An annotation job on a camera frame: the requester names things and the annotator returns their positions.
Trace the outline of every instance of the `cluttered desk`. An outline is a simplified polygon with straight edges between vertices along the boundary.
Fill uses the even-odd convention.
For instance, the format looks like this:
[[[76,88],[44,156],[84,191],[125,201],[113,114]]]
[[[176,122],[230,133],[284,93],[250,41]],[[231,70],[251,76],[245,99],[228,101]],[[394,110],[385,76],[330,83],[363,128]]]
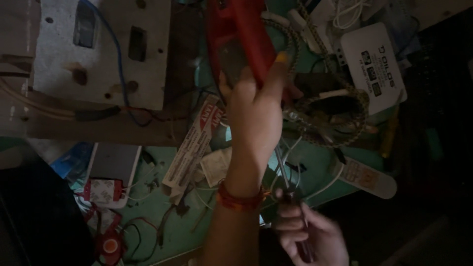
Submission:
[[[81,2],[113,36],[100,11]],[[180,148],[96,143],[87,147],[85,179],[71,187],[87,224],[104,236],[106,265],[158,265],[195,256],[231,160],[219,87],[233,87],[247,65],[262,85],[281,51],[289,55],[289,79],[304,97],[295,102],[283,96],[282,138],[263,177],[261,225],[275,217],[276,188],[313,208],[359,190],[383,199],[395,195],[397,169],[387,165],[399,104],[407,99],[402,72],[405,56],[420,48],[419,22],[402,1],[195,5],[206,17],[195,69],[195,86],[202,89]],[[120,78],[123,85],[121,69]],[[15,97],[3,80],[0,85]],[[96,118],[90,115],[75,118]]]

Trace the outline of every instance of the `forearm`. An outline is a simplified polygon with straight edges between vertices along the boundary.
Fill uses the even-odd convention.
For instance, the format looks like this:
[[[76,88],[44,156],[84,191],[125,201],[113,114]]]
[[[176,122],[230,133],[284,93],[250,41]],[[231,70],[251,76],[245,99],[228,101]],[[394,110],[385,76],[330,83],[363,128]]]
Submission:
[[[251,198],[260,192],[264,169],[252,158],[232,158],[225,188],[238,198]],[[239,212],[217,204],[203,249],[201,265],[258,265],[259,208]]]

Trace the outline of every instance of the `screwdriver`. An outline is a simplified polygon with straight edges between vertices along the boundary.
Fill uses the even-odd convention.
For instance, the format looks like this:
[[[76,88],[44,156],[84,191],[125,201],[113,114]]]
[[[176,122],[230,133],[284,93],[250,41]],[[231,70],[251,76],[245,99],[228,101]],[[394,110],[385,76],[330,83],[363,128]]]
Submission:
[[[284,162],[282,161],[281,148],[279,147],[279,145],[276,146],[274,152],[276,153],[276,158],[281,169],[281,175],[284,179],[284,182],[286,183],[286,189],[283,190],[282,202],[285,204],[293,204],[300,206],[300,199],[296,197],[296,192],[291,188],[289,184],[288,177],[286,175],[286,170],[284,169]],[[302,212],[300,218],[302,219],[302,222],[304,224],[303,230],[307,231],[306,219]],[[315,261],[314,249],[312,248],[308,240],[296,242],[296,247],[302,261],[304,261],[305,263],[312,263]]]

